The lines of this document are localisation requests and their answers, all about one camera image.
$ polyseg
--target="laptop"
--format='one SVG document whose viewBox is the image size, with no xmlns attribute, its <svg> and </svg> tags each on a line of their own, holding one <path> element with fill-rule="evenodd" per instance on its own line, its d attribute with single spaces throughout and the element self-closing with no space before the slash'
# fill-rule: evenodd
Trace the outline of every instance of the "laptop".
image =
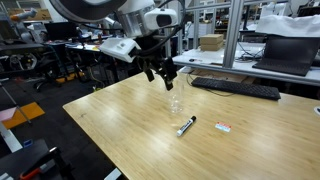
<svg viewBox="0 0 320 180">
<path fill-rule="evenodd" d="M 269 37 L 262 60 L 253 68 L 306 76 L 320 47 L 320 38 Z"/>
</svg>

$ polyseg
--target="chair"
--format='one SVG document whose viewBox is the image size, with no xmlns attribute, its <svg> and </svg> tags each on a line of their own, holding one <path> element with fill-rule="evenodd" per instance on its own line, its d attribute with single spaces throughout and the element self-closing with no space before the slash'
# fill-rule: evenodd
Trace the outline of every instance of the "chair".
<svg viewBox="0 0 320 180">
<path fill-rule="evenodd" d="M 56 58 L 54 52 L 45 52 L 42 54 L 41 60 L 38 61 L 34 68 L 36 73 L 44 76 L 44 79 L 33 84 L 33 88 L 35 88 L 37 92 L 40 92 L 40 88 L 47 83 L 61 87 L 61 84 L 56 81 L 60 74 L 58 62 L 59 60 Z"/>
</svg>

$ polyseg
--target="black keyboard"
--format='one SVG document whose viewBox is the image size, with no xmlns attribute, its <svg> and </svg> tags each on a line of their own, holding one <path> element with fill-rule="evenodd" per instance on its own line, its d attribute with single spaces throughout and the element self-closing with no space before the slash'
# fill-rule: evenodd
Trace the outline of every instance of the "black keyboard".
<svg viewBox="0 0 320 180">
<path fill-rule="evenodd" d="M 287 62 L 271 61 L 271 60 L 258 62 L 252 67 L 257 69 L 282 72 L 282 73 L 293 74 L 298 76 L 305 76 L 310 70 L 310 65 L 308 64 L 301 64 L 301 63 L 297 64 L 293 62 L 287 63 Z"/>
<path fill-rule="evenodd" d="M 259 97 L 264 99 L 281 99 L 279 91 L 275 87 L 255 84 L 243 84 L 224 80 L 197 77 L 191 82 L 192 86 L 219 91 L 227 91 L 236 94 Z"/>
</svg>

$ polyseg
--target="gray carpet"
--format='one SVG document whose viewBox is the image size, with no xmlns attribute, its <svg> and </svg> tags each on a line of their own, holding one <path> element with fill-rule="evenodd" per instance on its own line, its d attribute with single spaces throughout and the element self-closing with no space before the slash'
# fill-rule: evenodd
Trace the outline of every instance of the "gray carpet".
<svg viewBox="0 0 320 180">
<path fill-rule="evenodd" d="M 40 93 L 33 89 L 33 82 L 10 80 L 3 85 L 20 106 L 37 102 L 45 111 L 44 115 L 32 120 L 32 125 L 24 123 L 11 129 L 21 143 L 43 138 L 49 148 L 59 147 L 63 159 L 74 167 L 75 179 L 104 179 L 113 170 L 108 158 L 62 108 L 64 104 L 92 93 L 93 82 L 73 80 L 60 88 L 47 84 Z M 9 107 L 13 104 L 0 89 L 0 110 Z M 0 157 L 8 153 L 9 149 L 1 140 Z"/>
</svg>

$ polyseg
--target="marker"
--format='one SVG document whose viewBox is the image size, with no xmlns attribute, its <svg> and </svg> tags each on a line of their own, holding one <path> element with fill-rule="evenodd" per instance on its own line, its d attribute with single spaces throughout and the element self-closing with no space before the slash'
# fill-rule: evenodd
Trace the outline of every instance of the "marker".
<svg viewBox="0 0 320 180">
<path fill-rule="evenodd" d="M 195 116 L 192 116 L 191 119 L 189 119 L 188 122 L 177 131 L 177 136 L 181 136 L 191 126 L 191 124 L 196 121 L 196 119 L 197 118 Z"/>
</svg>

